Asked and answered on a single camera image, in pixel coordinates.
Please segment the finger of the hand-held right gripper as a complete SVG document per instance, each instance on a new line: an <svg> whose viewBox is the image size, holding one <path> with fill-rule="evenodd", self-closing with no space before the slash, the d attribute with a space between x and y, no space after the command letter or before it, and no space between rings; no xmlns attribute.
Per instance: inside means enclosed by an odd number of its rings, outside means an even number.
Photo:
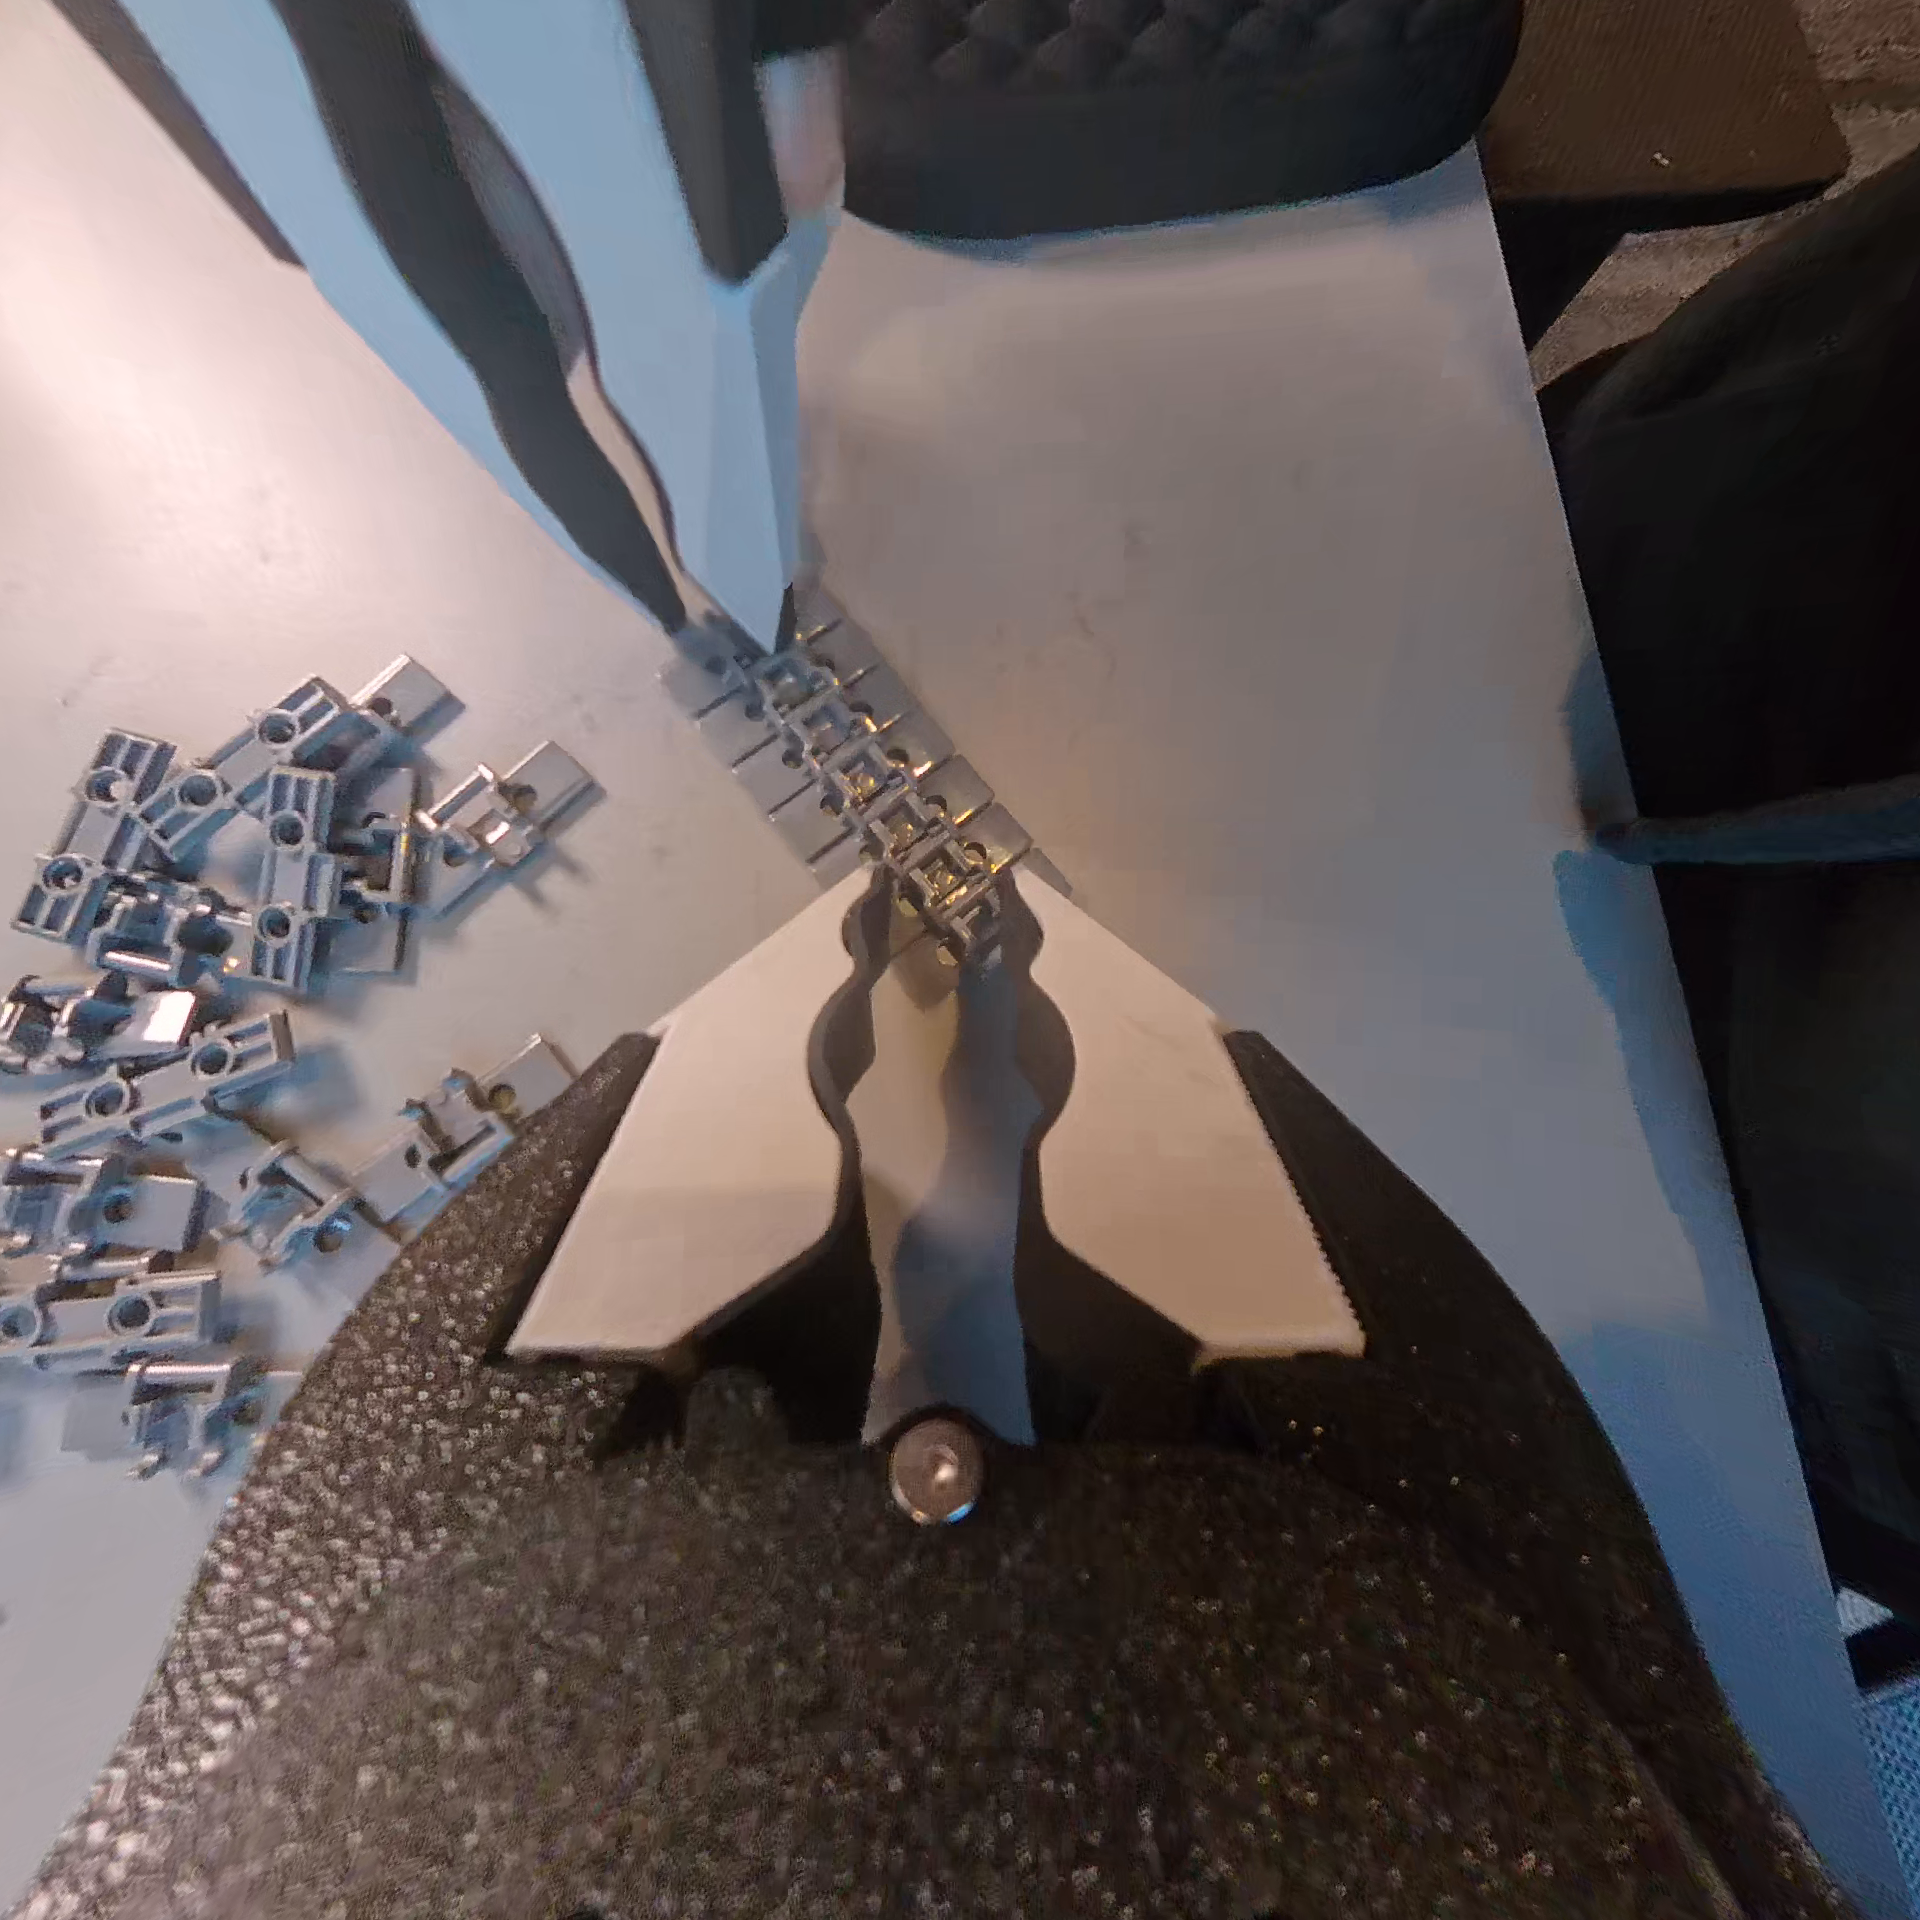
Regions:
<svg viewBox="0 0 1920 1920"><path fill-rule="evenodd" d="M588 329L493 226L473 98L405 3L129 3L325 304L580 561L666 635L689 606L573 401Z"/></svg>
<svg viewBox="0 0 1920 1920"><path fill-rule="evenodd" d="M709 278L630 3L412 3L429 51L535 190L588 329L609 419L637 446L680 575L778 638L803 566L799 321L832 216L743 280ZM758 59L839 44L839 3L753 3Z"/></svg>

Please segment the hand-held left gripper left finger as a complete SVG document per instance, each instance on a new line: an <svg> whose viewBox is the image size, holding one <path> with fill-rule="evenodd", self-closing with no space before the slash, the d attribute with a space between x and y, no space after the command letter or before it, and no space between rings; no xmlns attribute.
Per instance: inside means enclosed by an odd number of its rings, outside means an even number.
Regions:
<svg viewBox="0 0 1920 1920"><path fill-rule="evenodd" d="M891 893L854 871L651 1030L508 1358L642 1358L722 1327L847 1217Z"/></svg>

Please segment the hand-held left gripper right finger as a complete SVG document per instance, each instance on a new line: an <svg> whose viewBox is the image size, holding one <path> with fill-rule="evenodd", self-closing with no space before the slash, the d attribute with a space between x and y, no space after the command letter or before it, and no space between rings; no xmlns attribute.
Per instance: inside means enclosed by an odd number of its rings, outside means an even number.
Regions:
<svg viewBox="0 0 1920 1920"><path fill-rule="evenodd" d="M1013 871L1029 987L1065 1023L1065 1108L1040 1133L1040 1222L1094 1275L1225 1358L1362 1358L1366 1334L1225 1051L1225 1023Z"/></svg>

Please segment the pile of grey track links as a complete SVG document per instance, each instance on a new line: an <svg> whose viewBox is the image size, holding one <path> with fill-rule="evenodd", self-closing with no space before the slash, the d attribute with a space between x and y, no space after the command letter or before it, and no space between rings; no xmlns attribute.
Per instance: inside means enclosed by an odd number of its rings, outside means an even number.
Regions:
<svg viewBox="0 0 1920 1920"><path fill-rule="evenodd" d="M453 1065L362 1166L255 1108L304 1068L292 1005L401 974L417 931L539 857L592 774L541 738L430 788L456 711L417 656L341 693L292 685L210 756L108 728L6 931L67 974L6 987L19 1138L0 1184L6 1384L67 1385L61 1445L210 1477L292 1391L231 1327L223 1258L260 1275L405 1246L568 1084L535 1036Z"/></svg>

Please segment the grey desk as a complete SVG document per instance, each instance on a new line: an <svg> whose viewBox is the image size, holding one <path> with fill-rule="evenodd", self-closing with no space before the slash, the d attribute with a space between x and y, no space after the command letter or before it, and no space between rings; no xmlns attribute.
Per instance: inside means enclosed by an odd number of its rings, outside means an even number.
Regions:
<svg viewBox="0 0 1920 1920"><path fill-rule="evenodd" d="M1069 880L1496 1264L1610 1423L1816 1849L1903 1916L1828 1572L1624 788L1477 155L1324 212L936 253L803 314L831 587ZM422 656L449 774L604 784L412 974L297 1005L350 1166L442 1068L573 1065L803 911L588 579L53 3L6 3L6 888L108 728L215 751Z"/></svg>

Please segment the person's right hand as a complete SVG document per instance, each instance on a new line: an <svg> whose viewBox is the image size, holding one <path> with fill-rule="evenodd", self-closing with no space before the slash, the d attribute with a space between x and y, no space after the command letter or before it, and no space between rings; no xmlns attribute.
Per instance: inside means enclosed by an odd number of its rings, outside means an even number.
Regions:
<svg viewBox="0 0 1920 1920"><path fill-rule="evenodd" d="M789 51L753 70L785 222L843 208L843 51Z"/></svg>

